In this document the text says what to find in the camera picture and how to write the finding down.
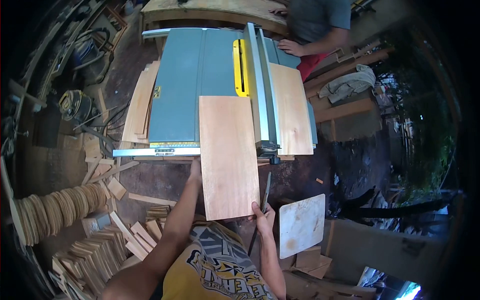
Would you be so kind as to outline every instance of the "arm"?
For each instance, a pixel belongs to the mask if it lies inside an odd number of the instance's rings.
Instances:
[[[108,282],[104,300],[148,300],[168,269],[185,250],[195,215],[198,192],[202,187],[200,161],[192,161],[190,177],[167,217],[157,246],[139,264],[121,270]]]
[[[329,53],[344,45],[348,40],[348,30],[332,27],[332,30],[321,40],[306,45],[300,45],[294,41],[282,39],[278,48],[285,53],[298,57],[312,54]]]
[[[275,211],[267,203],[265,214],[263,214],[257,202],[252,203],[252,209],[257,217],[258,235],[260,236],[260,274],[278,299],[286,299],[285,278],[278,264],[275,239],[272,232]]]

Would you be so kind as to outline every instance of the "workbench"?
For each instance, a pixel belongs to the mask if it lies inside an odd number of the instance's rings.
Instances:
[[[159,22],[190,19],[242,25],[253,22],[261,25],[264,30],[285,36],[285,18],[269,12],[270,9],[283,7],[285,6],[272,0],[189,0],[181,5],[178,5],[177,0],[151,0],[141,11],[141,31],[164,28],[162,24],[157,24]]]

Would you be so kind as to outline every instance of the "foliage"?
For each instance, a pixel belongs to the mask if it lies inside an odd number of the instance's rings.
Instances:
[[[372,68],[378,83],[387,87],[386,92],[393,101],[400,102],[397,114],[401,121],[411,121],[412,156],[403,175],[406,189],[410,191],[408,197],[417,198],[437,190],[441,184],[454,145],[455,131],[440,83],[413,40],[412,30],[415,28],[404,26],[383,34],[381,47],[394,47],[395,51],[389,59]]]

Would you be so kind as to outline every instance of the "lumber pile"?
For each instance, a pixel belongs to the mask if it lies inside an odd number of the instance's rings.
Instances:
[[[152,93],[160,61],[155,60],[147,64],[138,77],[137,85],[130,101],[127,118],[123,126],[123,142],[149,144],[148,127],[150,122],[150,110],[152,108]]]
[[[122,231],[107,225],[91,237],[76,241],[67,251],[53,255],[52,267],[59,279],[54,281],[72,300],[95,299],[129,254]]]
[[[53,192],[43,197],[35,194],[13,201],[13,223],[23,244],[33,246],[44,238],[57,235],[77,219],[105,205],[106,197],[97,183]]]
[[[147,222],[145,225],[143,226],[140,222],[136,222],[130,228],[123,223],[115,212],[112,212],[110,216],[128,241],[125,244],[127,249],[142,261],[160,242],[169,213],[169,205],[150,207],[147,211]]]

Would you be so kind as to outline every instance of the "white board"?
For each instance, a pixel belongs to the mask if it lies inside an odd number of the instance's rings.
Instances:
[[[279,213],[280,259],[314,246],[324,238],[325,194],[284,205]]]

